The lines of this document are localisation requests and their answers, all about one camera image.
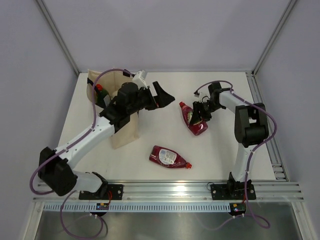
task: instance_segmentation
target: canvas bag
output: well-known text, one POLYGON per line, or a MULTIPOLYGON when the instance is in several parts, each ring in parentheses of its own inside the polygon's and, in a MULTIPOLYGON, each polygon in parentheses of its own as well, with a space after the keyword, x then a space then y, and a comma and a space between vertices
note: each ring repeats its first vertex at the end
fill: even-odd
MULTIPOLYGON (((95 81, 101 74, 98 71, 88 70, 88 78, 95 81)), ((122 71, 111 71, 104 74, 97 82, 105 90, 108 91, 111 99, 117 96, 118 90, 123 83, 131 82, 132 78, 125 76, 122 71)), ((88 83, 86 87, 86 95, 92 102, 92 85, 88 83)), ((135 112, 130 116, 130 122, 122 127, 118 132, 111 136, 111 145, 113 149, 117 149, 138 139, 138 113, 135 112)))

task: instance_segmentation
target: red bottle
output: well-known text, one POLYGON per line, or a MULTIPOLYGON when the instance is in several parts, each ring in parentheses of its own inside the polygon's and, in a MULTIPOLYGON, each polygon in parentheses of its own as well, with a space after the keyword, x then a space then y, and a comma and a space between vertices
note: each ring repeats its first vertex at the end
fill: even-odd
POLYGON ((190 125, 190 121, 192 118, 193 109, 186 105, 184 102, 179 103, 182 111, 183 120, 186 124, 186 126, 190 129, 190 131, 198 136, 202 134, 205 130, 208 129, 208 125, 205 121, 199 121, 196 124, 190 125))
POLYGON ((149 160, 169 169, 190 169, 192 165, 177 152, 162 146, 154 146, 149 160))

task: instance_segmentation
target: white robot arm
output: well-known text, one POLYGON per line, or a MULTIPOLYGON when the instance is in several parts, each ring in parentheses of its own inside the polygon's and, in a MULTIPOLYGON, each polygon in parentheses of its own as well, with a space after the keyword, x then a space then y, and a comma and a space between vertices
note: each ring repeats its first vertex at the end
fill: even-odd
POLYGON ((65 145, 56 149, 44 148, 40 153, 39 166, 54 156, 62 153, 47 163, 38 176, 59 196, 79 190, 87 192, 93 199, 108 199, 108 181, 96 172, 73 171, 78 162, 103 139, 112 136, 130 121, 130 115, 139 110, 164 108, 175 100, 158 84, 153 82, 157 93, 152 96, 145 82, 146 72, 139 71, 132 82, 126 82, 118 90, 114 100, 96 118, 91 125, 65 145))
MULTIPOLYGON (((193 114, 190 124, 200 120, 209 121, 211 113, 218 109, 229 109, 235 114, 234 135, 238 142, 238 151, 232 171, 229 174, 227 184, 224 186, 211 185, 214 188, 214 200, 236 199, 242 200, 244 197, 245 177, 247 177, 247 188, 253 190, 251 184, 251 169, 255 154, 252 155, 249 169, 247 170, 248 158, 251 151, 262 143, 269 135, 267 116, 254 107, 245 104, 235 97, 230 88, 222 88, 220 83, 213 82, 208 86, 209 96, 204 93, 195 92, 199 101, 193 103, 193 114)), ((255 103, 263 110, 263 103, 255 103)))

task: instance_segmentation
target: white tabletop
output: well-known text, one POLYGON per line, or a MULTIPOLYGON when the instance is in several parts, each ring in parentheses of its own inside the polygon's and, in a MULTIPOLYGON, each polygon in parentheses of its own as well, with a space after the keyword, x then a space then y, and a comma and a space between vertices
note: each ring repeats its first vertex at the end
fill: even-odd
MULTIPOLYGON (((87 73, 81 73, 64 123, 59 145, 65 144, 93 121, 93 110, 87 98, 87 73)), ((155 94, 152 82, 175 97, 162 109, 139 112, 140 138, 118 149, 105 139, 76 166, 82 172, 98 172, 107 180, 226 180, 236 160, 238 143, 234 135, 235 116, 229 110, 212 113, 208 130, 194 136, 182 119, 179 102, 192 107, 193 92, 202 84, 215 80, 233 83, 235 92, 253 101, 244 72, 151 72, 146 82, 155 94), (154 145, 178 152, 192 164, 191 169, 169 169, 149 161, 154 145)), ((251 176, 253 180, 275 180, 266 146, 256 153, 251 176)))

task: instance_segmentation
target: white wall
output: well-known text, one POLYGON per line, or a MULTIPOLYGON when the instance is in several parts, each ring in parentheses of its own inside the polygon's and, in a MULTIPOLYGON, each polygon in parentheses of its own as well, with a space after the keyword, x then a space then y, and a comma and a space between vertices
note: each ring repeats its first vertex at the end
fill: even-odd
POLYGON ((289 0, 45 0, 82 71, 251 70, 289 0))
POLYGON ((34 1, 2 1, 0 33, 0 239, 16 240, 29 178, 58 143, 76 78, 34 1))
POLYGON ((257 74, 292 181, 320 237, 320 1, 299 1, 257 74))

